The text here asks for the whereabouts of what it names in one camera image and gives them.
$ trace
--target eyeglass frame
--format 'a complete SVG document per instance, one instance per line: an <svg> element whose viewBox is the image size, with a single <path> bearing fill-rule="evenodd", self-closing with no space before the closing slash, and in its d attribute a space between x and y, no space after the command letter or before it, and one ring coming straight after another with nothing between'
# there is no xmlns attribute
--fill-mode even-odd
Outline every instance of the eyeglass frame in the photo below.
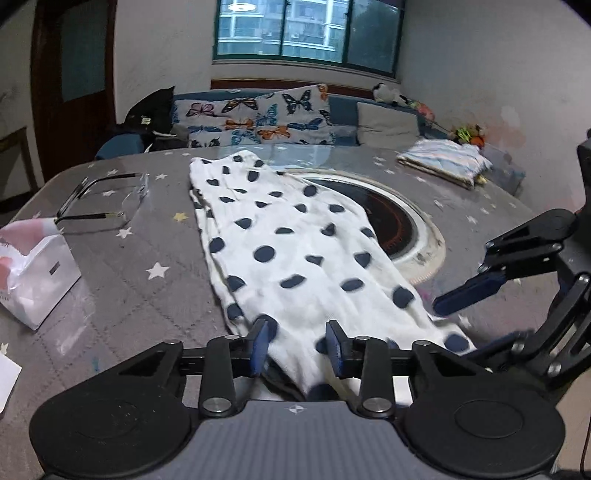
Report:
<svg viewBox="0 0 591 480"><path fill-rule="evenodd" d="M127 198L129 198L129 196L133 193L139 193L139 201L141 203L141 201L144 199L144 197L148 193L147 192L147 190L148 190L148 188L147 188L148 187L148 176L149 176L148 173L136 172L136 173L120 173L117 175L109 175L107 177L101 177L96 180L89 180L89 178L86 177L84 180L82 180L78 184L78 186L74 189L74 191L70 194L70 196L64 202L64 204L57 211L56 216L54 218L55 224L57 225L62 220L94 220L94 219L105 219L105 218L119 218L119 217L125 216L125 212L123 210L119 211L119 212L87 213L84 215L65 215L65 213L73 205L74 201L80 200L86 194L86 192L88 192L88 190L91 187L93 187L97 183L99 183L101 181L105 181L105 180L132 179L132 178L136 178L136 177L139 177L139 178L145 177L145 181L141 183L141 185L139 186L139 189L135 192L129 192L125 196L123 201L121 202L121 205L123 205L123 203L127 200Z"/></svg>

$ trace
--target gray table cover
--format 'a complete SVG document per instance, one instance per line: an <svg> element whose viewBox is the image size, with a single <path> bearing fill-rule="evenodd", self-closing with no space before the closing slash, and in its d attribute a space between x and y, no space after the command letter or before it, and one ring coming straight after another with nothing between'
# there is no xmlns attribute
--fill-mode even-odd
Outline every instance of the gray table cover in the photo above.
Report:
<svg viewBox="0 0 591 480"><path fill-rule="evenodd" d="M441 270L418 286L426 300L474 275L487 240L533 217L493 184L468 191L399 165L391 150L319 145L250 148L278 168L334 169L373 178L430 214L445 238L447 257ZM43 401L163 339L177 338L186 347L195 347L225 334L187 192L189 164L195 156L215 159L242 149L174 150L80 165L53 178L17 215L17 219L53 216L87 176L97 178L113 169L150 174L150 193L133 218L132 235L123 239L116 236L118 231L103 231L67 236L82 277L39 330L29 330L0 310L0 342L9 344L9 358L22 366L0 419L0 478L41 475L28 440L28 422ZM159 174L166 177L157 179ZM173 219L183 212L186 220ZM148 281L147 269L156 262L169 269L164 278ZM462 314L479 336L495 338L539 326L556 291L552 275L523 279L521 284L509 282L497 296ZM199 379L189 379L186 404L196 404L198 387Z"/></svg>

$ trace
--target wooden door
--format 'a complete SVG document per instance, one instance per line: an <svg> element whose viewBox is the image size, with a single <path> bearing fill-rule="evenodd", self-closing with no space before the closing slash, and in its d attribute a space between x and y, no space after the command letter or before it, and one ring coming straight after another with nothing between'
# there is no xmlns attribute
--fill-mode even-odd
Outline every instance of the wooden door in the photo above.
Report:
<svg viewBox="0 0 591 480"><path fill-rule="evenodd" d="M115 124L116 0L38 0L31 99L43 177L92 161Z"/></svg>

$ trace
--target folded blanket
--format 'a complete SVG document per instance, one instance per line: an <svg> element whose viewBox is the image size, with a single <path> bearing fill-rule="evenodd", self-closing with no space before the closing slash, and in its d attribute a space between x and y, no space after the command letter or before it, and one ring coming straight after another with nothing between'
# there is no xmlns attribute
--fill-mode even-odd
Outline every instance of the folded blanket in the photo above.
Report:
<svg viewBox="0 0 591 480"><path fill-rule="evenodd" d="M419 140L397 157L400 163L473 188L480 173L491 167L475 145L459 145L451 140Z"/></svg>

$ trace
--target window frame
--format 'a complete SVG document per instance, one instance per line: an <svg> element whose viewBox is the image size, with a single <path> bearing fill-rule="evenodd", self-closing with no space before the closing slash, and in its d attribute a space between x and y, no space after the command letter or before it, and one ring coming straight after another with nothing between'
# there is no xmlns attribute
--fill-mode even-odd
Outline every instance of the window frame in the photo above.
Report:
<svg viewBox="0 0 591 480"><path fill-rule="evenodd" d="M368 68L361 65L355 65L348 62L348 55L349 55L349 41L350 41L350 30L351 30L351 22L353 20L353 4L355 0L349 0L349 9L347 10L346 17L347 20L345 22L345 26L343 27L345 31L345 36L343 39L343 53L341 57L341 61L328 61L328 60L319 60L319 59L307 59L302 57L291 57L283 55L283 44L284 44L284 37L285 37L285 15L287 13L289 0L283 0L283 12L281 14L281 31L280 31L280 39L279 39L279 53L277 55L266 55L266 54L227 54L217 53L217 46L219 43L219 19L220 19L220 9L222 6L222 0L217 0L217 12L216 12L216 19L214 24L214 32L213 32L213 56L214 60L284 60L284 61L294 61L299 63L313 63L313 64L321 64L321 65L329 65L333 67L341 67L348 70L357 70L359 72L365 73L372 73L376 75L381 75L385 77L396 78L396 70L398 68L398 59L400 56L400 42L402 39L402 25L404 23L404 11L405 11L405 0L402 0L402 7L398 8L400 12L400 18L398 20L398 32L396 34L396 45L394 48L394 58L392 61L392 69L390 72L385 72L383 70L377 70Z"/></svg>

